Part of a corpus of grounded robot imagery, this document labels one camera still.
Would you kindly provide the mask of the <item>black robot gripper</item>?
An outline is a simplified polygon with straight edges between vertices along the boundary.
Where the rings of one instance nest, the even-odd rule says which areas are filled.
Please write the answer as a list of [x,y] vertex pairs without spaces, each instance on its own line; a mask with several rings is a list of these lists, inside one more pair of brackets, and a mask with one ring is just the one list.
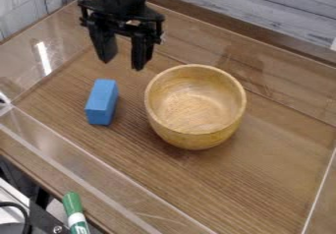
[[115,34],[130,37],[130,66],[139,71],[161,42],[162,14],[146,0],[79,0],[81,26],[89,31],[98,59],[109,63],[118,53]]

